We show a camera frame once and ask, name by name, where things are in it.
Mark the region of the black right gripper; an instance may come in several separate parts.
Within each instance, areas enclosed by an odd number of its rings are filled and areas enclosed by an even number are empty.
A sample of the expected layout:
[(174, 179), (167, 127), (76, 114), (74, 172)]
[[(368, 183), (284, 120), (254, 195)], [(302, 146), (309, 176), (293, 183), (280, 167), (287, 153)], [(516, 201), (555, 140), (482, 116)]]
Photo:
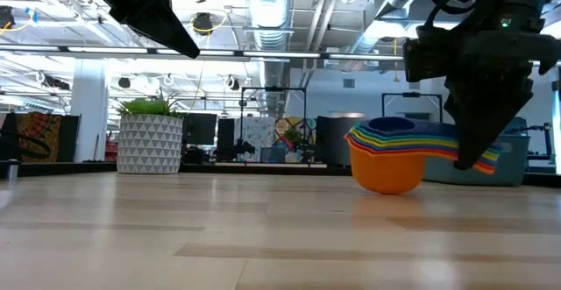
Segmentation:
[(532, 63), (544, 74), (561, 60), (561, 39), (518, 30), (508, 20), (486, 30), (465, 21), (444, 28), (428, 18), (415, 39), (450, 50), (444, 109), (458, 133), (460, 170), (474, 166), (533, 97)]

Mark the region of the purple plastic measuring cup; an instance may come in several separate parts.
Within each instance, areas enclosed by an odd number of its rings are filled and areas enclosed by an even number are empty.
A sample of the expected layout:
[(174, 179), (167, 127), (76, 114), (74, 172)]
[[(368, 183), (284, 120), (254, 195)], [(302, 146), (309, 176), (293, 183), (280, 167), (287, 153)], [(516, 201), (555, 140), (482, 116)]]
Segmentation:
[(457, 139), (458, 133), (453, 124), (443, 124), (404, 117), (378, 117), (364, 124), (365, 130), (384, 138), (449, 138)]

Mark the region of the orange plastic measuring cup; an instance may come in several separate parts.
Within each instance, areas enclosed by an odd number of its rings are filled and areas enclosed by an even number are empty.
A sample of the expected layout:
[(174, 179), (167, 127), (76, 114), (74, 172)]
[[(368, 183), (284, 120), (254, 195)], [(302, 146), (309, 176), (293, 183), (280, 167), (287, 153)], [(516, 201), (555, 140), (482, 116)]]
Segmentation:
[(428, 156), (369, 156), (349, 146), (352, 177), (377, 194), (401, 195), (418, 187)]

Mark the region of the grey-teal plastic basket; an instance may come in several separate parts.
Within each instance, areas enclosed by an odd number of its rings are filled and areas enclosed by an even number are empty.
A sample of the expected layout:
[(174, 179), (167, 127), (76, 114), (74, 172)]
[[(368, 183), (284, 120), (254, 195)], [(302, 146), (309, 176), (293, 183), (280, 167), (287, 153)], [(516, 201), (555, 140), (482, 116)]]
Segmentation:
[(519, 186), (522, 184), (527, 167), (529, 140), (528, 136), (499, 136), (499, 144), (505, 152), (499, 157), (496, 170), (492, 175), (475, 169), (461, 171), (453, 166), (452, 161), (428, 157), (424, 180), (467, 186)]

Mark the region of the green potted plant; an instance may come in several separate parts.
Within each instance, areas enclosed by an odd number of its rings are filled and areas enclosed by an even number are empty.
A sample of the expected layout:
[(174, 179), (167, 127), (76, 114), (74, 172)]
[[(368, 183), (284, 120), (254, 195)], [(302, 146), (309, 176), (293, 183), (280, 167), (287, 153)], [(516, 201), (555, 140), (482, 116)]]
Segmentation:
[(176, 109), (176, 94), (164, 97), (160, 92), (157, 96), (150, 98), (136, 98), (129, 102), (121, 102), (117, 112), (120, 115), (161, 115), (167, 117), (180, 117), (181, 113)]

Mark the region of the black computer monitor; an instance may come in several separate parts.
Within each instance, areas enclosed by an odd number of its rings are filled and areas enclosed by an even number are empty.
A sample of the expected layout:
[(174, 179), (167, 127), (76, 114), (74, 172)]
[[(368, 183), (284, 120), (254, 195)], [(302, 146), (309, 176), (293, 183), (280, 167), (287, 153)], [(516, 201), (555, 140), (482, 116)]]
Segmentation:
[(185, 114), (181, 142), (184, 145), (213, 145), (216, 127), (217, 115), (215, 114)]

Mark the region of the long ceiling light bar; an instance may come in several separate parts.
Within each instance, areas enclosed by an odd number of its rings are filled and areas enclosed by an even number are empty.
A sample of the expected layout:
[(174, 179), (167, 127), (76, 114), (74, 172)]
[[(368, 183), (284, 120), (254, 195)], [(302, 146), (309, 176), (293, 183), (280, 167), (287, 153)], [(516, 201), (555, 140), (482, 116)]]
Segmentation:
[[(119, 59), (160, 59), (188, 60), (188, 56), (168, 48), (153, 47), (108, 47), (108, 46), (34, 46), (21, 44), (0, 44), (0, 53), (28, 54), (42, 56), (119, 58)], [(242, 50), (201, 50), (199, 60), (221, 59), (313, 59), (313, 60), (361, 60), (361, 61), (402, 61), (399, 55), (347, 54), (347, 53), (304, 53)]]

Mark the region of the white triangle-patterned planter pot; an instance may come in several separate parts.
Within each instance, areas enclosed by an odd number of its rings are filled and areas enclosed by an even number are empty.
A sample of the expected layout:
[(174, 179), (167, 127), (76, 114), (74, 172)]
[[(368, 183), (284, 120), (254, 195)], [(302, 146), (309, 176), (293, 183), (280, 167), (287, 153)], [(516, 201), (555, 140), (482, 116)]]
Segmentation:
[(121, 116), (117, 171), (174, 174), (181, 164), (182, 119), (155, 114)]

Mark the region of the black speaker box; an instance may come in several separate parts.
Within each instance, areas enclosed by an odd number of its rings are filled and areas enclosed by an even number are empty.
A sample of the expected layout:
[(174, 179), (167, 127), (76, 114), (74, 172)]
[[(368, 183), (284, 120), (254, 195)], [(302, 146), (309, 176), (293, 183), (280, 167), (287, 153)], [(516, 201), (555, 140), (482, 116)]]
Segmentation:
[(217, 132), (217, 161), (232, 161), (235, 157), (235, 120), (220, 118)]

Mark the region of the colourful abstract painting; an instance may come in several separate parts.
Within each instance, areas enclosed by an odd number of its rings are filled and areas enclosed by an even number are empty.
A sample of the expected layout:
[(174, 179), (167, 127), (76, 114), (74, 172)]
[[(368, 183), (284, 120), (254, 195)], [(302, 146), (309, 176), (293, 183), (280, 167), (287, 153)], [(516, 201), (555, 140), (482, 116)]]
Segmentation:
[(303, 117), (281, 117), (275, 120), (273, 148), (284, 151), (286, 163), (314, 163), (316, 120)]

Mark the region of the colourful patterned tapestry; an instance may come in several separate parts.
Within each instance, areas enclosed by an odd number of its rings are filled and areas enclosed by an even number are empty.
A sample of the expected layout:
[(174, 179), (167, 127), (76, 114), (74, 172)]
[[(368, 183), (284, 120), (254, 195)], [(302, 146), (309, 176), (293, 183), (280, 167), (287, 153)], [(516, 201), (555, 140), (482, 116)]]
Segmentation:
[(22, 154), (21, 158), (24, 162), (53, 163), (57, 161), (61, 119), (62, 116), (60, 115), (38, 112), (16, 115), (18, 133), (43, 142), (51, 150), (50, 154), (42, 159), (36, 159)]

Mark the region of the small metal cylinder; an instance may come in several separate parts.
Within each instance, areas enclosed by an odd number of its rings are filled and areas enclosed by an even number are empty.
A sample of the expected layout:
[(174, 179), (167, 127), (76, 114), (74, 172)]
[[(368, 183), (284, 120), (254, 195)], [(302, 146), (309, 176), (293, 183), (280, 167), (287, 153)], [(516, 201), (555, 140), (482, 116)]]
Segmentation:
[(8, 159), (6, 161), (7, 172), (6, 172), (6, 180), (8, 182), (15, 182), (18, 180), (18, 169), (21, 165), (21, 162), (17, 159)]

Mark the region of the black metal frame stand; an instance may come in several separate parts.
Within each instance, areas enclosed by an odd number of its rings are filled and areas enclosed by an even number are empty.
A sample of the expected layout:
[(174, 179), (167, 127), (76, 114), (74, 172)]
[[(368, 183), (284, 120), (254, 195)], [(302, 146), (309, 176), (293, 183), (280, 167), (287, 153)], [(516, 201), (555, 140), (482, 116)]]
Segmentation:
[[(381, 116), (382, 117), (386, 117), (386, 108), (390, 104), (390, 102), (388, 102), (388, 103), (385, 102), (387, 96), (395, 96), (395, 97), (399, 96), (399, 97), (403, 97), (403, 98), (425, 97), (431, 103), (433, 103), (434, 106), (437, 107), (437, 109), (438, 109), (438, 120), (441, 123), (444, 121), (444, 102), (443, 102), (443, 96), (441, 94), (424, 94), (424, 93), (419, 93), (419, 92), (382, 93), (381, 94)], [(432, 100), (432, 97), (435, 97), (438, 100), (438, 104), (434, 103), (434, 101)]]

